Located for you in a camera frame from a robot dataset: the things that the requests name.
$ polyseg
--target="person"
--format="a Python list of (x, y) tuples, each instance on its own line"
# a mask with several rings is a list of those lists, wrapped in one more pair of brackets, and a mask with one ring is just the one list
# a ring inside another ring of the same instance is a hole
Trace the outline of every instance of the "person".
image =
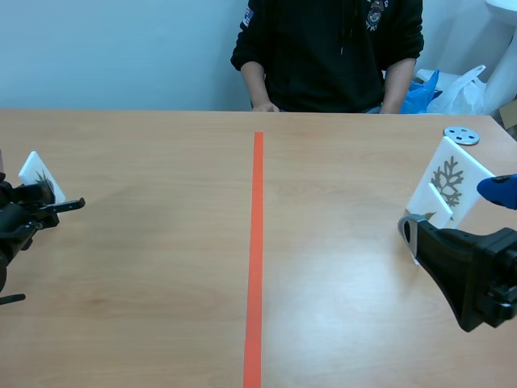
[(231, 62), (254, 111), (399, 113), (422, 0), (249, 0), (241, 29)]

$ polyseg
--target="orange tape line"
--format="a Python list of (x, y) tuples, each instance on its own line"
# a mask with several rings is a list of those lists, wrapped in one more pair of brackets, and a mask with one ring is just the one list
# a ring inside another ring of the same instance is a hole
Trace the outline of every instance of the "orange tape line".
[(248, 276), (243, 388), (261, 388), (262, 385), (263, 168), (264, 134), (256, 132), (253, 153), (250, 274)]

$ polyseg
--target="person's hand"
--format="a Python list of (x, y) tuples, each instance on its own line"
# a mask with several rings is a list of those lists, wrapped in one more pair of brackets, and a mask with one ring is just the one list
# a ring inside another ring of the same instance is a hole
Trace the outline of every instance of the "person's hand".
[(267, 101), (265, 103), (259, 103), (254, 106), (253, 112), (280, 112), (280, 110), (271, 101)]

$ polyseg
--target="black hoodie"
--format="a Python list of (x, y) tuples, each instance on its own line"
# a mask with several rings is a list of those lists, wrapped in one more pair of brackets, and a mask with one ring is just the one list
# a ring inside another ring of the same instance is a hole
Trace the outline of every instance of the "black hoodie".
[(362, 112), (382, 102), (382, 70), (423, 49), (422, 0), (250, 0), (233, 51), (266, 72), (292, 112)]

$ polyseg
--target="metal disc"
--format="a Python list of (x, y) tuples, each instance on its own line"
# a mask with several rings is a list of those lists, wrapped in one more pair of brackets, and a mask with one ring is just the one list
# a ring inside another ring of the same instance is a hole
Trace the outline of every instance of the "metal disc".
[(443, 131), (443, 135), (449, 137), (456, 144), (462, 146), (474, 146), (479, 143), (479, 135), (472, 129), (465, 127), (449, 127)]

